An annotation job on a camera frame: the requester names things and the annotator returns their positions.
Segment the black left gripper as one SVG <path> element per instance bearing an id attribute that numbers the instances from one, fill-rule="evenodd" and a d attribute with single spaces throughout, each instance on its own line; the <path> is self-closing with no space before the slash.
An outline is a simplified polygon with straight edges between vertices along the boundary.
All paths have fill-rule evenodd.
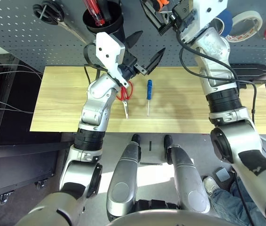
<path id="1" fill-rule="evenodd" d="M 126 49 L 132 48 L 141 35 L 143 34 L 143 31 L 137 31 L 128 36 L 125 40 L 125 47 Z M 148 66 L 139 65 L 137 64 L 137 58 L 132 55 L 131 53 L 125 53 L 123 62 L 120 65 L 120 69 L 122 72 L 122 77 L 124 79 L 131 79 L 136 74 L 142 74 L 142 75 L 149 75 L 160 63 L 163 54 L 165 52 L 165 48 L 162 48 L 160 51 L 158 51 L 150 60 L 150 63 Z"/>

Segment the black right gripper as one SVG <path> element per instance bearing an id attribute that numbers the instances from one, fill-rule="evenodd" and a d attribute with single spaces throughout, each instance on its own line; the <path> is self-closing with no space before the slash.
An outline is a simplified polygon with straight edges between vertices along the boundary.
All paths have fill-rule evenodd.
<path id="1" fill-rule="evenodd" d="M 189 11 L 189 1 L 161 1 L 141 0 L 141 7 L 152 25 L 160 35 L 164 35 L 169 29 L 175 32 L 183 32 L 194 20 L 195 12 Z M 159 12 L 164 20 L 163 24 L 156 16 Z"/>

